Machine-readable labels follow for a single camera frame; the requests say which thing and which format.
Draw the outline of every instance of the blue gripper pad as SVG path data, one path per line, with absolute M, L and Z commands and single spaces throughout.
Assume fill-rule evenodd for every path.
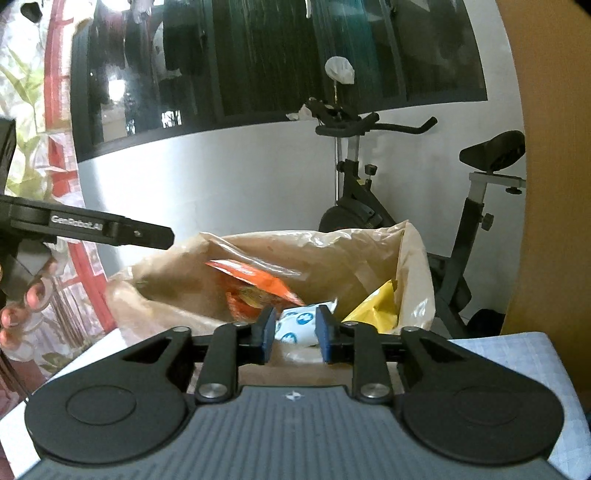
M 277 317 L 277 311 L 273 309 L 262 331 L 262 350 L 265 354 L 265 363 L 271 359 L 271 351 L 273 349 L 273 340 L 275 340 L 275 318 Z
M 322 353 L 322 360 L 325 363 L 330 362 L 330 338 L 329 338 L 329 326 L 327 318 L 323 312 L 329 312 L 328 308 L 318 307 L 316 309 L 316 336 L 318 337 L 318 345 L 320 346 L 320 352 Z

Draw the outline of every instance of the window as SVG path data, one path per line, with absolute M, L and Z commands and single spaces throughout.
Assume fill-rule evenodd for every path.
M 114 1 L 99 0 L 74 39 L 73 65 L 85 66 L 72 74 L 80 161 L 287 121 L 310 96 L 333 99 L 324 63 L 334 55 L 356 76 L 339 85 L 339 101 L 360 112 L 486 100 L 463 0 L 159 0 L 140 23 Z

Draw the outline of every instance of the bike seat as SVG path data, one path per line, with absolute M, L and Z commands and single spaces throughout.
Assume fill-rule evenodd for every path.
M 492 173 L 512 166 L 524 153 L 524 134 L 519 130 L 510 130 L 489 141 L 464 148 L 460 152 L 460 161 Z

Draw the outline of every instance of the bike handlebar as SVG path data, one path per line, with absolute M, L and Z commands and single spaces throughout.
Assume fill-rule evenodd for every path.
M 379 115 L 375 112 L 370 113 L 365 118 L 355 122 L 342 122 L 342 127 L 329 127 L 327 125 L 318 125 L 316 133 L 325 137 L 348 138 L 357 135 L 363 135 L 369 132 L 372 126 L 379 120 Z
M 332 106 L 310 98 L 306 105 L 322 125 L 316 127 L 316 133 L 324 137 L 349 138 L 365 135 L 371 130 L 387 130 L 411 135 L 420 135 L 430 130 L 437 123 L 437 118 L 432 116 L 420 127 L 408 125 L 379 124 L 379 115 L 372 112 L 361 118 L 351 108 L 344 105 Z
M 402 132 L 403 134 L 420 135 L 431 130 L 437 124 L 437 118 L 432 116 L 420 127 L 408 127 L 396 124 L 375 124 L 370 130 L 387 130 L 389 132 Z

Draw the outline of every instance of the trash bag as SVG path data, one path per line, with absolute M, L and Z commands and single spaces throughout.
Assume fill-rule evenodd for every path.
M 355 83 L 355 70 L 345 57 L 331 57 L 324 64 L 324 71 L 335 82 L 344 85 Z
M 306 304 L 337 300 L 342 320 L 388 280 L 396 280 L 398 333 L 429 329 L 433 285 L 419 233 L 409 222 L 377 230 L 258 232 L 223 238 L 200 233 L 109 280 L 106 301 L 128 345 L 171 327 L 208 335 L 231 322 L 219 272 L 206 261 L 232 259 L 280 278 Z M 241 382 L 350 384 L 350 368 L 325 365 L 318 347 L 275 342 L 271 362 L 240 368 Z

